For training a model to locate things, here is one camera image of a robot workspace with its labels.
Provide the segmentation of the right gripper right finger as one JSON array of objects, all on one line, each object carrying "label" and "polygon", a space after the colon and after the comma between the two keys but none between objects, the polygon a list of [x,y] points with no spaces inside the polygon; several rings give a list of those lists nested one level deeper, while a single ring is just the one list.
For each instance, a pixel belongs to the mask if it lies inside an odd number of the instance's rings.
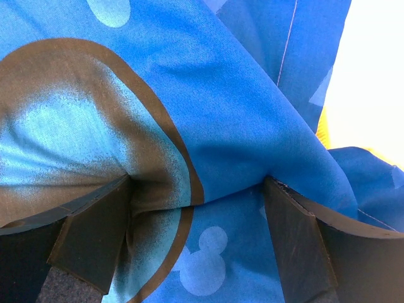
[{"label": "right gripper right finger", "polygon": [[265,211],[285,302],[403,302],[403,234],[353,220],[273,178]]}]

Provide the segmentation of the orange pillowcase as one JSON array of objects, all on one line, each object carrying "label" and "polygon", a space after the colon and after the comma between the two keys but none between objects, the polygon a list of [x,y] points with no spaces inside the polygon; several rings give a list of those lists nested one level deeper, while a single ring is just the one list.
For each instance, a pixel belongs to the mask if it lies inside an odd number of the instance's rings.
[{"label": "orange pillowcase", "polygon": [[2,1],[1,227],[131,178],[101,302],[285,302],[270,177],[403,234],[403,77],[353,1]]}]

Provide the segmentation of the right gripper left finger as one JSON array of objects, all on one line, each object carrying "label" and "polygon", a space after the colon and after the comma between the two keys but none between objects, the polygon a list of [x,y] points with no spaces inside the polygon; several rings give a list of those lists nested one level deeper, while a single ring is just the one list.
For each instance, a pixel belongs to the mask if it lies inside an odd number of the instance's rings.
[{"label": "right gripper left finger", "polygon": [[126,235],[127,175],[1,227],[1,302],[101,302]]}]

